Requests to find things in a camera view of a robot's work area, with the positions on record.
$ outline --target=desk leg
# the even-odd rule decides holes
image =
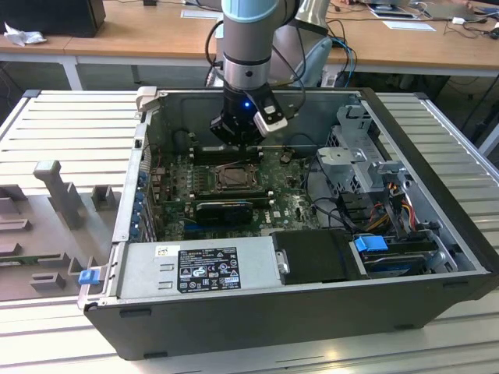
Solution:
[[[68,78],[69,85],[71,86],[71,90],[83,90],[83,85],[80,81],[80,76],[78,75],[78,66],[76,59],[65,59],[62,62],[62,66],[64,67],[65,76]]]
[[[478,149],[480,153],[487,157],[490,152],[494,150],[496,145],[499,143],[499,123],[496,125],[494,130],[489,134],[489,136],[483,141],[482,145]]]

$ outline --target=paper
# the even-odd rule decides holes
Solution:
[[[13,44],[24,47],[26,44],[43,43],[44,41],[47,41],[38,31],[21,31],[10,27],[7,23],[4,24],[6,32],[3,33],[3,36]]]
[[[383,21],[392,30],[436,31],[428,23]]]

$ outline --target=sticker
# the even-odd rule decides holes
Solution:
[[[183,294],[241,288],[240,274],[235,247],[179,251],[177,289]]]
[[[156,257],[174,256],[180,250],[180,245],[156,245]]]

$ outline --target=computer case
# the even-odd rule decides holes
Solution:
[[[102,0],[0,0],[0,19],[22,31],[94,37],[105,17]]]

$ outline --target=laptop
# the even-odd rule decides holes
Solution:
[[[459,4],[430,4],[424,11],[433,19],[463,18],[465,21],[478,21],[480,18],[466,5]]]

